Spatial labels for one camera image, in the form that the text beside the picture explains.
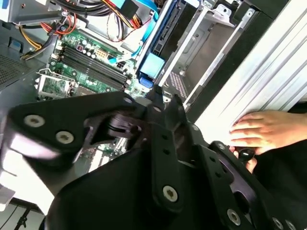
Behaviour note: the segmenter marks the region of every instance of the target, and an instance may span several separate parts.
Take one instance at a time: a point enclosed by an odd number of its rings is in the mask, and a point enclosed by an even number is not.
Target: motherboard
[[[49,68],[39,72],[38,95],[50,100],[124,91],[133,98],[144,97],[150,89],[139,84],[135,60],[109,61],[122,55],[115,47],[83,31],[63,35],[56,42]]]

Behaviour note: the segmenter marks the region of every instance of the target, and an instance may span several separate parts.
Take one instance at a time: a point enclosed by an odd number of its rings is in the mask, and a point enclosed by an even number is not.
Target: black fabric
[[[291,113],[307,113],[307,103]],[[257,157],[254,174],[281,203],[297,230],[307,228],[307,140],[271,150]]]

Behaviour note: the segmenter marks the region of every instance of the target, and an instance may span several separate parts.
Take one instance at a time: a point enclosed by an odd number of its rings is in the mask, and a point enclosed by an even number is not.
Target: metal mesh
[[[0,86],[30,69],[27,65],[0,54]]]

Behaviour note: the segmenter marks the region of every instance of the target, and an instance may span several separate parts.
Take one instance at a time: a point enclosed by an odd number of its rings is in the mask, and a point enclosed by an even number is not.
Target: black knob
[[[256,155],[253,148],[236,147],[236,151],[239,153],[239,161],[247,162],[253,159]]]

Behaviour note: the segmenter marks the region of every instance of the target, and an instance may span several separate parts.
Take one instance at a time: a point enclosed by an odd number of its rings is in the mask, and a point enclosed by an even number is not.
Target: screw
[[[287,223],[289,229],[291,229],[291,230],[296,230],[296,228],[294,227],[293,223],[291,223],[291,222],[288,221],[288,220],[286,220],[286,223]]]
[[[221,150],[225,150],[225,146],[223,144],[219,143],[218,146]]]
[[[171,186],[168,186],[168,185],[164,186],[163,195],[170,202],[176,202],[178,200],[178,194],[177,194],[176,190]]]
[[[281,222],[280,222],[277,218],[275,218],[275,217],[273,217],[272,219],[273,219],[275,225],[276,225],[280,230],[283,230],[283,225],[281,224]]]
[[[155,110],[155,111],[157,111],[157,112],[161,112],[161,109],[159,109],[158,107],[153,107],[153,109]]]
[[[241,225],[241,219],[239,215],[232,209],[227,210],[227,216],[233,222],[235,225],[240,226]]]
[[[67,131],[60,131],[56,134],[56,139],[58,142],[66,145],[73,142],[74,137],[73,134]]]
[[[128,97],[124,97],[124,101],[125,101],[125,102],[128,102],[129,104],[131,104],[131,103],[132,103],[132,100],[131,100],[131,99],[129,99]]]
[[[30,127],[38,128],[44,125],[45,120],[39,115],[28,115],[24,118],[24,123]]]
[[[194,129],[195,131],[198,131],[198,130],[199,130],[199,128],[198,128],[196,125],[192,125],[192,127],[193,127],[193,129]]]

